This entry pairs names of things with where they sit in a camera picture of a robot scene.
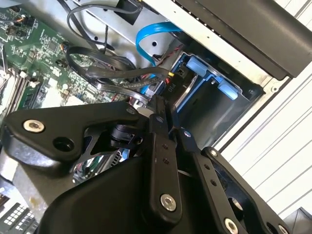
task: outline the blue drive bracket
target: blue drive bracket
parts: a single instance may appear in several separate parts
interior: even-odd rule
[[[209,79],[213,78],[219,84],[218,89],[233,101],[237,99],[238,94],[241,93],[239,87],[232,84],[231,81],[227,80],[222,75],[219,75],[216,71],[211,71],[206,64],[201,62],[195,56],[192,56],[190,58],[186,66],[193,72],[198,74],[200,77],[202,77],[203,80],[205,81],[208,81]]]

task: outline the black cable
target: black cable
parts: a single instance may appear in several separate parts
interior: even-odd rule
[[[86,74],[86,70],[84,70],[82,67],[80,67],[71,57],[72,54],[79,54],[79,55],[85,55],[87,57],[96,59],[100,62],[107,63],[115,69],[118,70],[132,70],[133,69],[133,63],[130,62],[125,57],[120,56],[108,56],[103,53],[99,53],[98,51],[94,51],[85,47],[80,46],[71,46],[66,50],[66,60],[68,62],[68,65],[80,76],[83,78],[87,78],[88,75]]]
[[[90,78],[113,78],[113,79],[125,79],[132,77],[139,77],[145,74],[157,74],[159,78],[165,80],[169,74],[169,71],[161,67],[146,67],[142,69],[130,70],[130,71],[109,71],[100,67],[90,66],[86,75]]]
[[[103,5],[103,4],[84,4],[81,6],[76,7],[75,9],[71,10],[68,15],[67,15],[67,24],[68,27],[70,28],[70,30],[73,31],[74,34],[76,34],[78,37],[84,38],[83,36],[81,36],[79,33],[77,33],[71,26],[70,24],[70,20],[73,19],[74,13],[80,12],[82,10],[85,9],[89,9],[91,7],[97,7],[97,8],[101,8],[101,9],[105,9],[105,10],[111,10],[114,12],[119,12],[119,13],[124,13],[124,14],[136,14],[138,12],[140,12],[143,8],[142,4],[139,2],[136,2],[135,0],[128,0],[130,3],[132,3],[134,6],[136,6],[136,10],[134,11],[127,11],[127,10],[123,10],[117,7],[112,7],[112,6],[108,6],[108,5]],[[84,38],[86,41],[91,42],[91,43],[95,43],[95,44],[99,44],[99,45],[104,45],[105,46],[105,42],[100,42],[100,41],[96,41],[96,40],[92,40],[90,38]]]
[[[133,97],[136,100],[141,101],[144,104],[147,104],[150,101],[150,99],[146,97],[145,95],[140,94],[139,92],[129,89],[129,88],[120,87],[116,85],[110,85],[110,84],[102,84],[97,79],[88,78],[87,81],[91,85],[95,86],[98,90],[102,90],[108,93],[127,95],[130,97]]]
[[[107,48],[107,36],[108,36],[108,26],[105,27],[105,40],[104,40],[104,49],[103,49],[103,54],[106,53],[106,48]]]
[[[67,5],[67,3],[65,2],[65,0],[57,0],[59,2],[59,4],[63,7],[63,9],[67,12],[67,14],[69,14],[71,12],[71,8]],[[96,46],[96,43],[92,43],[90,40],[91,38],[89,37],[89,35],[86,33],[86,31],[83,29],[83,27],[81,26],[79,20],[76,18],[75,15],[72,15],[71,20],[73,21],[75,27],[77,28],[77,30],[80,32],[80,36],[81,38],[85,39],[88,44],[91,46],[92,49],[97,50],[98,47]],[[109,44],[106,44],[105,49],[108,48],[109,50],[115,50],[115,48]]]
[[[141,88],[144,87],[146,85],[150,85],[150,84],[154,84],[157,82],[160,82],[161,79],[158,77],[153,77],[151,79],[145,79],[143,81],[138,81],[138,82],[133,82],[133,83],[128,83],[128,84],[121,84],[121,87],[125,87],[125,88]]]
[[[72,9],[67,5],[65,0],[57,0],[57,1],[63,7],[63,9],[66,11],[67,14],[69,14],[71,12]],[[76,16],[72,16],[71,20],[73,21],[77,30],[80,32],[83,39],[90,39],[89,35],[84,31],[83,27],[81,26],[81,24],[80,24],[79,20],[76,18]],[[89,43],[89,45],[91,46],[92,49],[95,49],[95,50],[98,49],[98,47],[94,43],[90,43],[89,41],[87,41],[87,42]]]
[[[159,68],[159,67],[151,67],[151,68],[143,68],[143,69],[137,69],[134,66],[134,64],[127,59],[126,57],[120,57],[120,56],[107,56],[99,51],[94,51],[88,48],[84,47],[79,47],[79,46],[72,46],[69,47],[66,50],[66,59],[68,62],[68,65],[80,76],[85,78],[87,82],[89,82],[91,85],[95,86],[98,90],[102,90],[105,92],[109,93],[117,93],[117,94],[122,94],[122,95],[127,95],[131,96],[144,104],[148,103],[149,99],[145,96],[140,94],[139,92],[136,92],[130,88],[139,88],[143,87],[148,84],[156,83],[161,81],[160,78],[155,77],[152,79],[144,80],[144,81],[139,81],[139,82],[134,82],[134,83],[129,83],[129,84],[120,84],[116,86],[110,79],[112,78],[121,78],[119,76],[117,77],[103,77],[101,76],[100,79],[91,77],[87,74],[87,71],[83,69],[81,66],[79,66],[71,57],[72,54],[79,54],[79,55],[85,55],[90,58],[96,59],[102,63],[109,64],[115,69],[119,69],[124,73],[130,72],[130,76],[127,75],[123,78],[132,78],[132,77],[140,77],[141,75],[144,75],[146,73],[152,72],[153,74],[160,74],[164,78],[167,77],[168,75],[168,70]],[[114,73],[120,73],[121,71],[111,71],[113,74]]]

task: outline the chip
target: chip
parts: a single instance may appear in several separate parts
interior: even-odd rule
[[[35,57],[35,53],[33,51],[30,51],[29,52],[29,57],[33,59]]]
[[[49,43],[49,49],[51,50],[51,51],[55,51],[56,49],[57,49],[57,45],[53,42],[53,41],[51,41],[50,43]]]

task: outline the black plastic cover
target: black plastic cover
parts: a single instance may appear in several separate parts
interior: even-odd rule
[[[273,0],[176,0],[271,76],[312,61],[312,32]]]

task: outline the silver screw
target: silver screw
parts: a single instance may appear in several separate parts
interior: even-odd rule
[[[231,234],[238,234],[238,228],[232,220],[230,220],[229,218],[226,218],[224,220],[224,224]]]
[[[214,157],[217,157],[217,156],[218,156],[218,154],[217,154],[216,151],[214,151],[214,150],[209,150],[209,153],[210,153],[212,156],[214,156]]]
[[[128,112],[128,113],[130,113],[130,114],[132,114],[132,115],[134,115],[134,114],[135,114],[135,111],[134,111],[134,110],[132,110],[131,108],[127,108],[127,112]]]
[[[157,119],[159,122],[161,122],[161,123],[164,122],[164,120],[163,120],[161,117],[159,117],[159,116],[157,116],[156,119]]]
[[[278,227],[282,231],[283,234],[288,234],[288,231],[286,231],[286,229],[282,225],[279,225]]]
[[[168,211],[173,212],[176,210],[176,201],[169,194],[163,194],[160,197],[161,205]]]
[[[184,135],[187,137],[191,137],[192,135],[188,131],[184,131]]]
[[[44,125],[38,120],[30,119],[23,123],[23,127],[26,131],[31,133],[41,133],[44,130]]]

